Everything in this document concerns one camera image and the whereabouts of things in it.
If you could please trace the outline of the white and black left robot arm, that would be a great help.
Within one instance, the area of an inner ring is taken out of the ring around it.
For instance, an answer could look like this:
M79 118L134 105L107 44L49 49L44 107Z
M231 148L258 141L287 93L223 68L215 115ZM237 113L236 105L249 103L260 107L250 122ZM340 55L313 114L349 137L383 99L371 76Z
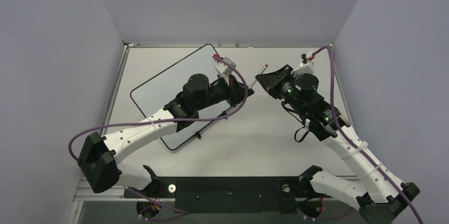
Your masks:
M173 100L138 126L103 136L97 132L87 136L77 164L94 193L105 192L113 186L130 186L150 198L158 190L154 171L148 165L132 167L123 161L151 142L198 122L201 110L221 102L241 107L244 99L253 93L233 75L210 83L204 74L194 74Z

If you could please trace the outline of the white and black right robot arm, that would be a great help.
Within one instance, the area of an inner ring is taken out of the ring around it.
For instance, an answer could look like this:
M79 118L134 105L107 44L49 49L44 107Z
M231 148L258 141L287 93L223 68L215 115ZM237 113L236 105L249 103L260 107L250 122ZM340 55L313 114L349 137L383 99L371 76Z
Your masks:
M338 155L357 177L351 182L312 165L299 176L302 194L338 199L357 210L367 223L393 223L419 194L414 183L393 175L358 137L348 118L318 93L315 75L295 75L286 65L255 78L268 95L289 105L304 129Z

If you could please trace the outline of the white whiteboard black frame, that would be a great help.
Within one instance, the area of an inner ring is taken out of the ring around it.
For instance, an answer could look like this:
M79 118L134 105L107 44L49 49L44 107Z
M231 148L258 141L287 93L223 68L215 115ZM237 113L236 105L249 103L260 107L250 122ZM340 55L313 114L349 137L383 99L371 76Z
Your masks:
M209 101L209 85L221 78L214 69L217 56L216 49L211 44L205 44L130 92L132 101L146 118L164 109L175 118L201 119L200 122L180 122L175 134L162 137L167 149L174 151L189 140L200 138L201 132L211 125L211 118L226 115L235 108L226 101L218 104ZM228 85L231 76L241 82L239 76L232 72L224 78ZM253 93L249 89L245 91L245 96Z

